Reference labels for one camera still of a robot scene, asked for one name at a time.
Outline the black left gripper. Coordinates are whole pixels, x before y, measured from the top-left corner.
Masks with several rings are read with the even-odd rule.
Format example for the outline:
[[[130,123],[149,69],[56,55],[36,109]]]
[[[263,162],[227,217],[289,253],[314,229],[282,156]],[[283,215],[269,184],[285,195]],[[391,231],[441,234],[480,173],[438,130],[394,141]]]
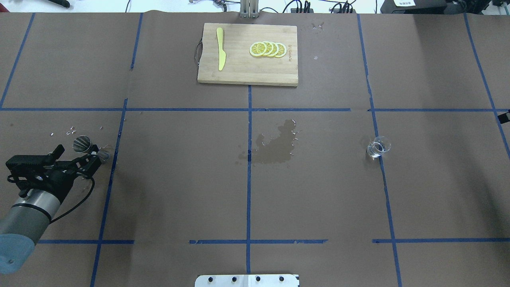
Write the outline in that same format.
[[[90,180],[89,197],[95,187],[94,174],[100,168],[97,145],[91,145],[88,154],[73,160],[57,160],[51,166],[40,169],[16,167],[16,186],[20,198],[28,198],[29,191],[47,191],[57,198],[65,198],[70,193],[75,179],[82,177]]]

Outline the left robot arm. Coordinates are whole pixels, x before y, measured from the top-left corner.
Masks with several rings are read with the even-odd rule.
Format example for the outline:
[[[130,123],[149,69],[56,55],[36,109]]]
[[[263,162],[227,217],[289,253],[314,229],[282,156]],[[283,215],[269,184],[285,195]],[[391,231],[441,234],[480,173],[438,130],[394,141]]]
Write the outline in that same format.
[[[58,145],[46,155],[14,155],[7,162],[8,182],[19,188],[18,200],[1,220],[0,270],[18,271],[49,227],[78,177],[94,182],[102,165],[100,149],[91,145],[82,156],[61,161],[65,149]]]

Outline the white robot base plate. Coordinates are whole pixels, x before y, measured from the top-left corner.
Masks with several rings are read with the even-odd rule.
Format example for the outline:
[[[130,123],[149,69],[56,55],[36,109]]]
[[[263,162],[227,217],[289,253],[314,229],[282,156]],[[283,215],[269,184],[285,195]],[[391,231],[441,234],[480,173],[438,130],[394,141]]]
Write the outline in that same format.
[[[200,275],[195,287],[300,287],[295,274]]]

